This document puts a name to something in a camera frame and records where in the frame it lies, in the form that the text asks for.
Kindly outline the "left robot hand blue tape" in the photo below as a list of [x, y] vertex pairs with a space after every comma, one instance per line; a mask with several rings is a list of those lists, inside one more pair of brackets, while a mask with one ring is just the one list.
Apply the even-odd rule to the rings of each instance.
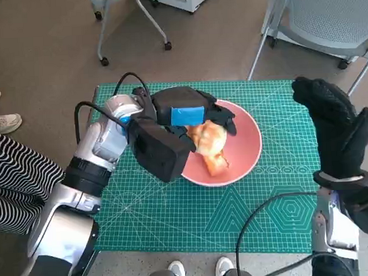
[[220, 154], [227, 135], [236, 135], [235, 114], [212, 95], [188, 86], [163, 89], [151, 95], [154, 126], [151, 147], [165, 156], [197, 152]]

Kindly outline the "right robot hand black glove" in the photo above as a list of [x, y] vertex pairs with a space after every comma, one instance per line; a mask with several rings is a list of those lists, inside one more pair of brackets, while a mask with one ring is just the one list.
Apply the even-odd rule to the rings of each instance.
[[316, 129], [321, 171], [341, 180], [362, 175], [368, 107], [357, 113], [349, 96], [323, 79], [294, 80], [293, 98], [309, 110]]

